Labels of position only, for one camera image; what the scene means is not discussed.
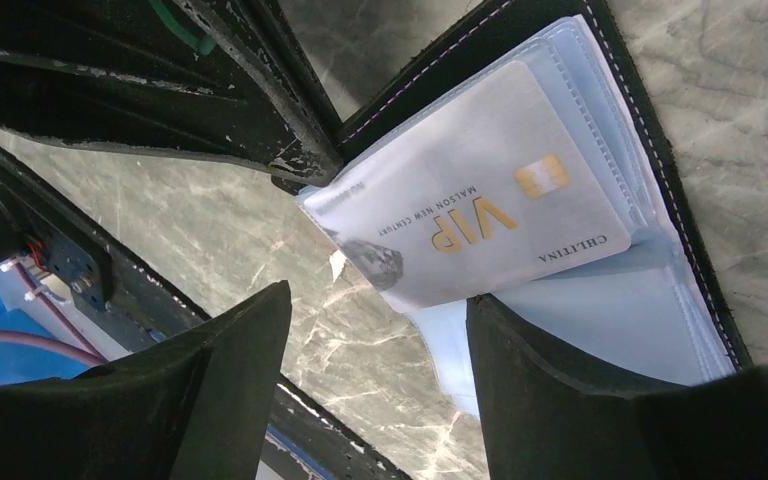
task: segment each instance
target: wallet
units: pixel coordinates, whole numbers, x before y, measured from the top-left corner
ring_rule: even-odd
[[[467,303],[489,294],[630,375],[705,384],[751,359],[602,1],[488,1],[340,135],[302,210],[420,330],[480,417]]]

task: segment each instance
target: green cable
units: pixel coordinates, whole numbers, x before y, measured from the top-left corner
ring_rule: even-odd
[[[207,55],[216,47],[216,40],[210,35],[205,35],[199,39],[178,23],[175,17],[172,16],[172,12],[163,4],[163,0],[148,0],[148,3],[151,4],[154,12],[157,13],[157,16],[160,17],[166,28],[193,50],[202,55]]]

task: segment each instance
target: black leather wallet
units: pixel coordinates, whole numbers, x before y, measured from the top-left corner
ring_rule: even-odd
[[[672,149],[658,122],[616,23],[604,0],[488,0],[438,38],[338,134],[345,158],[355,158],[388,132],[553,22],[580,16],[610,66],[634,121],[669,218],[696,285],[736,370],[752,365],[693,219]]]

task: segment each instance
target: card chip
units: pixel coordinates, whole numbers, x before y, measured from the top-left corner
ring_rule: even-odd
[[[539,162],[520,168],[514,172],[514,177],[532,200],[570,184],[567,171],[554,155],[547,155]]]

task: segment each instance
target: card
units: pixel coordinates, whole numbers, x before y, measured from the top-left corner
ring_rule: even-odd
[[[516,59],[392,132],[302,208],[402,313],[517,286],[631,243]]]

